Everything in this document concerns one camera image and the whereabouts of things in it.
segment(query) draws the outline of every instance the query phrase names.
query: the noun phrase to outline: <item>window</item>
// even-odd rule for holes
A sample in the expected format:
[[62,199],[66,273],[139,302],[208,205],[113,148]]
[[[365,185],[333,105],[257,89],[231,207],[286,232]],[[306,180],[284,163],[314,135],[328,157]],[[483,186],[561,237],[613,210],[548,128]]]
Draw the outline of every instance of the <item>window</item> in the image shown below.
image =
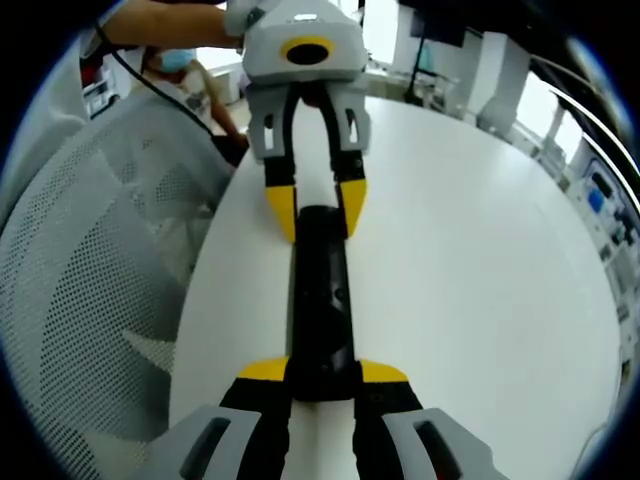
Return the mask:
[[580,145],[581,139],[582,129],[580,125],[578,125],[578,122],[573,118],[573,115],[569,112],[564,112],[555,141],[558,146],[564,150],[566,155],[564,158],[565,162],[571,163],[571,160],[573,160],[573,157],[578,151],[578,145]]
[[364,46],[377,62],[393,63],[399,9],[397,0],[372,0],[364,7]]
[[329,0],[329,2],[339,7],[347,17],[354,20],[358,18],[358,0]]
[[518,104],[518,122],[543,139],[549,133],[557,108],[558,99],[547,84],[529,72]]

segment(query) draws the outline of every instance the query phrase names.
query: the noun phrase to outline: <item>yellow circular marker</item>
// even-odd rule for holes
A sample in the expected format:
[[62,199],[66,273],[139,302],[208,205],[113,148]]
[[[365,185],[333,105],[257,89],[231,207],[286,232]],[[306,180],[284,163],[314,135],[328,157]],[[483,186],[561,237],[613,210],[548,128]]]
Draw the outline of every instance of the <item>yellow circular marker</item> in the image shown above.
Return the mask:
[[280,48],[280,56],[296,65],[317,65],[331,56],[334,45],[320,36],[294,37]]

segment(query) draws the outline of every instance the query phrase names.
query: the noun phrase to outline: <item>black cylindrical object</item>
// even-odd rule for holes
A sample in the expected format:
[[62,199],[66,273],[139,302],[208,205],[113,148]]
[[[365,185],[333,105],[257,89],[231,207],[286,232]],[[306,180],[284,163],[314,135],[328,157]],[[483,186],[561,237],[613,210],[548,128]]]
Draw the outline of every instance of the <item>black cylindrical object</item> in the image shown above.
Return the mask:
[[305,207],[296,224],[291,358],[286,379],[294,398],[353,398],[353,348],[344,219],[339,209]]

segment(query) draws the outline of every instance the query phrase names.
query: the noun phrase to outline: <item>yellow fingertip pad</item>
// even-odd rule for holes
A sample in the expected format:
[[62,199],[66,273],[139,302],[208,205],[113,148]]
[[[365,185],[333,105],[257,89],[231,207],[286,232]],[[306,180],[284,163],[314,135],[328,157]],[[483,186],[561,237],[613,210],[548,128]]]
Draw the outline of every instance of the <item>yellow fingertip pad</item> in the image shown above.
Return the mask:
[[282,357],[252,363],[240,372],[238,378],[282,382],[284,380],[284,371],[287,367],[288,361],[288,357]]
[[364,383],[408,382],[407,376],[397,368],[383,363],[360,360],[362,381]]
[[340,194],[342,195],[342,205],[347,224],[347,236],[350,237],[356,230],[362,205],[367,195],[367,180],[363,178],[341,183]]
[[285,237],[291,243],[296,242],[296,201],[295,187],[285,185],[267,187],[267,200],[282,227]]

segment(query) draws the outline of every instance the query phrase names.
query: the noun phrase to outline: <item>white tabletop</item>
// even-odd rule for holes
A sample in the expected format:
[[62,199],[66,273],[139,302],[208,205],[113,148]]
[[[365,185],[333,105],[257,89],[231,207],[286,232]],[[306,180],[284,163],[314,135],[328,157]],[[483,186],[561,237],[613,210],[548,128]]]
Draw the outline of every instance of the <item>white tabletop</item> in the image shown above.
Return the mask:
[[[403,370],[423,407],[487,443],[508,477],[566,478],[619,369],[614,302],[580,218],[506,143],[404,104],[367,109],[369,192],[347,243],[358,357]],[[299,106],[294,124],[301,205],[335,205],[320,113]],[[246,364],[285,354],[291,248],[249,155],[189,288],[172,425],[218,403]],[[295,405],[284,477],[357,478],[351,415],[350,402]]]

